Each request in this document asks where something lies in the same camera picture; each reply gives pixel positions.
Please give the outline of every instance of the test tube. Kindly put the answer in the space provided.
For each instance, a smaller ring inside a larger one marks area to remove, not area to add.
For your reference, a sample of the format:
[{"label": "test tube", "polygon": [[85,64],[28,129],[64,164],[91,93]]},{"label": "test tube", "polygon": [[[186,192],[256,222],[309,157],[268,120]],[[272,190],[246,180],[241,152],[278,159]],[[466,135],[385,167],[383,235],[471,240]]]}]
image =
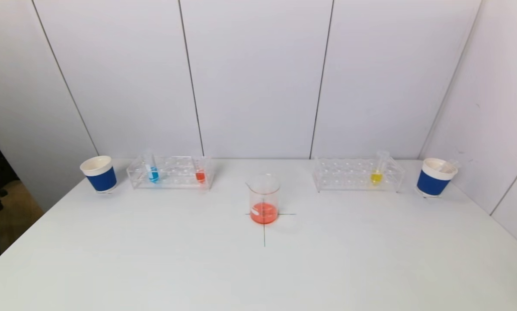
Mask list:
[{"label": "test tube", "polygon": [[376,155],[376,166],[372,169],[372,175],[370,176],[373,185],[379,185],[383,181],[383,172],[389,161],[388,151],[378,151]]},{"label": "test tube", "polygon": [[204,184],[207,176],[205,175],[205,163],[203,157],[191,157],[191,161],[195,168],[195,178],[200,184]]},{"label": "test tube", "polygon": [[151,151],[144,152],[144,165],[147,169],[147,175],[152,183],[158,182],[158,169],[154,161],[154,156]]}]

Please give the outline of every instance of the test tube with yellow liquid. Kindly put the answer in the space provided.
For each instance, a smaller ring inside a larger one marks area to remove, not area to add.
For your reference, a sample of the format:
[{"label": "test tube with yellow liquid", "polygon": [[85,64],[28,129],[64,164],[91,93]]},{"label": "test tube with yellow liquid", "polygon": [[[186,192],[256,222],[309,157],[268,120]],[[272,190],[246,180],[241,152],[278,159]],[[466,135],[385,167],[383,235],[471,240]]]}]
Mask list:
[{"label": "test tube with yellow liquid", "polygon": [[372,169],[372,175],[370,176],[372,185],[375,186],[379,185],[381,181],[383,181],[383,172],[385,172],[387,162],[389,161],[389,152],[378,151],[376,155],[376,164]]}]

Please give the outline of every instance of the blue liquid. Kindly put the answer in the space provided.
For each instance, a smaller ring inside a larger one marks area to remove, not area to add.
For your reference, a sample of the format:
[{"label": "blue liquid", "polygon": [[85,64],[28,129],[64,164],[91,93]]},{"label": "blue liquid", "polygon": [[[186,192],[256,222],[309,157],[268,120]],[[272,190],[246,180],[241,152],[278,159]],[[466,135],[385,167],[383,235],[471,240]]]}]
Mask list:
[{"label": "blue liquid", "polygon": [[149,180],[152,183],[156,183],[158,181],[158,170],[156,167],[148,167],[147,170],[149,171]]}]

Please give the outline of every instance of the floor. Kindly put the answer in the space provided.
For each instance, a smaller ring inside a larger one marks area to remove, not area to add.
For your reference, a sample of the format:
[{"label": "floor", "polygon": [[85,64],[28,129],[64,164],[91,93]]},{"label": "floor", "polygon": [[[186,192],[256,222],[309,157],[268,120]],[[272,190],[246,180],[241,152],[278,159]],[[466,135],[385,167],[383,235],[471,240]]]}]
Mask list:
[{"label": "floor", "polygon": [[3,210],[0,211],[1,253],[43,215],[43,211],[21,181],[12,181],[3,189],[8,195],[0,197],[3,203]]}]

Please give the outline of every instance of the glass beaker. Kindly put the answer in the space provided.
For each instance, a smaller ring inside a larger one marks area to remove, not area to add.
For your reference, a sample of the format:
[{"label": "glass beaker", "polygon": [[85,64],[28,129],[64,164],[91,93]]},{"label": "glass beaker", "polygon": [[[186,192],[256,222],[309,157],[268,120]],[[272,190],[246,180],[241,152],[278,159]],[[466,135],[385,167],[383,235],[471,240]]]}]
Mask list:
[{"label": "glass beaker", "polygon": [[249,187],[251,219],[259,224],[275,221],[278,218],[278,179],[271,174],[257,175],[246,184]]}]

